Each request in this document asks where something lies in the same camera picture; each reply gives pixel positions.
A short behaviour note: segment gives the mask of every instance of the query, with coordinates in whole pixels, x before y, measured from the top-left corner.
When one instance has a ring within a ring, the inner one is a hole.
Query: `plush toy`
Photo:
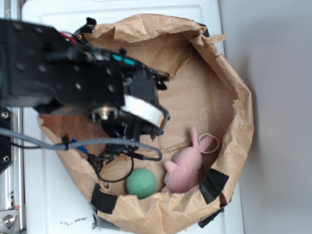
[[[198,184],[198,171],[202,166],[201,152],[209,148],[214,138],[206,136],[199,145],[195,127],[191,128],[191,137],[192,147],[180,151],[174,156],[173,161],[164,162],[167,174],[164,180],[166,186],[162,192],[185,193]]]

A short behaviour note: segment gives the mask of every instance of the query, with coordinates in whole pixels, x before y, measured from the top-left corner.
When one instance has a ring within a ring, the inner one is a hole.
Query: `green foam ball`
[[[126,188],[129,194],[137,195],[138,199],[144,199],[152,195],[157,186],[154,174],[143,168],[136,169],[126,180]]]

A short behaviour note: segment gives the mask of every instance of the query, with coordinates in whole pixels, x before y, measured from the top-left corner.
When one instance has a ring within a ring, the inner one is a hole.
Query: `cable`
[[[75,39],[76,42],[82,44],[82,42],[79,40],[79,38],[76,37],[74,34],[72,34],[72,33],[70,33],[70,32],[66,32],[66,31],[62,31],[62,32],[60,32],[60,33],[68,34],[68,35],[70,35],[73,39]]]
[[[122,180],[128,178],[128,177],[132,174],[133,169],[134,169],[134,165],[135,165],[134,159],[133,159],[133,157],[131,157],[131,171],[130,171],[125,177],[123,177],[123,178],[121,178],[121,179],[117,179],[117,180],[106,180],[106,179],[103,179],[103,177],[101,177],[101,176],[99,175],[99,173],[97,173],[97,177],[98,177],[100,180],[102,180],[102,181],[104,181],[104,182],[108,182],[108,183],[120,182],[120,181],[122,181]]]
[[[77,44],[77,41],[74,39],[74,38],[72,38],[72,37],[70,37],[69,35],[66,35],[65,33],[60,33],[64,38],[67,38],[67,39],[69,39],[73,44]]]
[[[35,138],[32,138],[30,136],[26,136],[24,134],[16,133],[13,132],[12,130],[8,130],[5,128],[0,127],[0,135],[6,136],[6,137],[13,137],[13,138],[18,138],[22,139],[27,142],[31,142],[38,147],[45,148],[48,150],[67,150],[67,149],[72,149],[72,148],[78,148],[81,146],[85,145],[97,145],[97,144],[115,144],[115,145],[132,145],[132,146],[137,146],[139,148],[144,148],[147,150],[154,151],[158,154],[158,158],[155,158],[155,161],[161,161],[162,160],[162,153],[159,149],[151,147],[146,144],[142,144],[137,141],[132,141],[132,140],[127,140],[127,139],[118,139],[118,138],[94,138],[94,139],[88,139],[88,140],[82,140],[82,141],[77,141],[77,142],[71,142],[68,144],[48,144],[43,141],[37,140]]]
[[[24,145],[18,145],[14,142],[11,142],[10,140],[8,139],[1,139],[1,143],[4,143],[6,145],[13,145],[13,146],[16,146],[16,147],[19,147],[19,148],[22,148],[22,149],[40,149],[39,146],[24,146]]]

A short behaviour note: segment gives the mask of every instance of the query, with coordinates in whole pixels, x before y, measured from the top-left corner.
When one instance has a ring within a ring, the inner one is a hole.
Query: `paper bag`
[[[205,31],[205,26],[188,19],[142,14],[114,24],[96,25],[91,35],[84,35],[93,45],[113,51],[125,48],[127,56],[170,74],[168,90],[158,94],[171,120],[165,133],[154,141],[149,136],[140,139],[159,148],[164,159],[161,162],[135,159],[135,168],[147,168],[156,176],[155,194],[143,200],[127,195],[125,181],[100,181],[84,153],[74,149],[58,152],[72,180],[97,209],[98,216],[122,231],[174,234],[231,201],[253,138],[252,96],[225,57],[216,55],[213,43],[224,40],[225,36],[206,37]],[[77,140],[107,137],[100,124],[85,116],[41,117],[39,121],[54,143],[61,142],[65,134]],[[163,162],[190,145],[191,126],[197,127],[200,134],[216,136],[220,147],[215,153],[203,156],[202,177],[197,186],[184,194],[160,193],[166,174]],[[98,155],[104,145],[86,148]],[[144,150],[140,153],[153,155]],[[119,179],[130,167],[129,157],[120,155],[104,165],[101,176]]]

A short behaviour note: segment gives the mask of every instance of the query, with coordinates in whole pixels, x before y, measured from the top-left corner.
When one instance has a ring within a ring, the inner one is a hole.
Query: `wall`
[[[312,233],[312,1],[219,4],[226,57],[253,92],[245,234]]]

